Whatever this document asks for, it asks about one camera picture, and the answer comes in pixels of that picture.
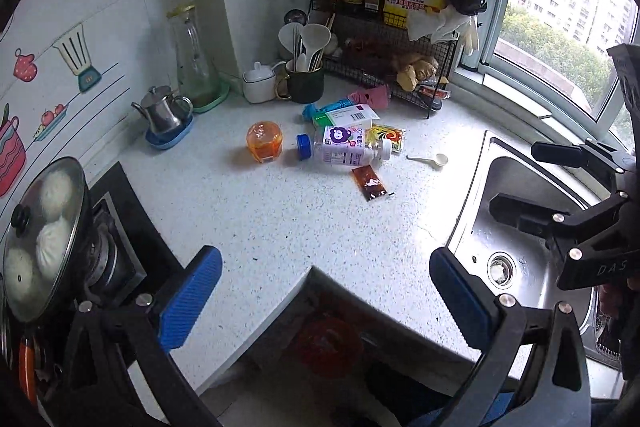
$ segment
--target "wooden handle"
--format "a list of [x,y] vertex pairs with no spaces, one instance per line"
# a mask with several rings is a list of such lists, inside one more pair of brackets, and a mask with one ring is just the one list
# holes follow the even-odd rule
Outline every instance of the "wooden handle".
[[20,342],[20,356],[18,359],[18,376],[20,388],[29,401],[37,406],[36,400],[36,379],[35,379],[35,355],[31,339],[23,338]]

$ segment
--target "blue tube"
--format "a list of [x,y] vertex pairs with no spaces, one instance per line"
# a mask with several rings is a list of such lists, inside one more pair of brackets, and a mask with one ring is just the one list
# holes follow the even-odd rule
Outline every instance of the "blue tube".
[[333,111],[335,109],[342,109],[343,107],[350,107],[351,105],[353,105],[353,102],[351,102],[351,100],[349,100],[348,98],[343,98],[341,100],[338,100],[337,102],[330,103],[329,105],[325,105],[320,109],[318,109],[315,104],[308,103],[302,110],[302,118],[304,118],[306,121],[312,121],[314,116],[319,112]]

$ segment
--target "blue bottle cap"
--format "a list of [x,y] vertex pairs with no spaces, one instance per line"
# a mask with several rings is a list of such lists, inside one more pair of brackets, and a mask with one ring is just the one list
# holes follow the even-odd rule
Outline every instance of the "blue bottle cap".
[[313,103],[308,103],[305,105],[305,108],[302,110],[302,118],[306,121],[312,121],[314,119],[314,115],[318,112],[318,108]]
[[298,134],[296,142],[298,144],[298,158],[300,160],[311,158],[311,140],[309,140],[308,135]]

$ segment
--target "wall tile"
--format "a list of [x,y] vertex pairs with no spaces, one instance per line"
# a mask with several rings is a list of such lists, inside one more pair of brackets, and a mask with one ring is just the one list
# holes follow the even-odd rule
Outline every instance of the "wall tile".
[[[130,103],[150,86],[175,79],[164,14],[185,1],[21,1],[0,40],[0,110],[9,107],[0,145],[2,136],[12,136],[0,146],[2,232],[28,184],[50,161],[81,157],[132,116]],[[81,82],[78,75],[84,78],[89,66],[94,81]]]

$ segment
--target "white speckled countertop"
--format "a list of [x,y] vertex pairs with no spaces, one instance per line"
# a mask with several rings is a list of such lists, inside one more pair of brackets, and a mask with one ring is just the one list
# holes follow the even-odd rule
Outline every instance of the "white speckled countertop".
[[[320,103],[355,90],[336,78],[326,84]],[[404,153],[443,152],[449,164],[436,171],[394,155],[374,169],[395,195],[367,202],[349,168],[298,161],[296,135],[312,132],[302,107],[250,105],[232,94],[197,116],[175,148],[157,152],[141,137],[118,157],[183,266],[202,245],[223,255],[222,279],[185,346],[172,351],[184,376],[203,392],[312,266],[430,341],[476,359],[431,283],[428,262],[455,226],[484,132],[505,131],[454,100],[429,120],[419,108],[392,101],[378,113],[383,123],[407,129]],[[275,121],[284,134],[282,155],[270,164],[257,164],[246,149],[246,131],[260,120]],[[147,410],[162,417],[139,370],[132,374]]]

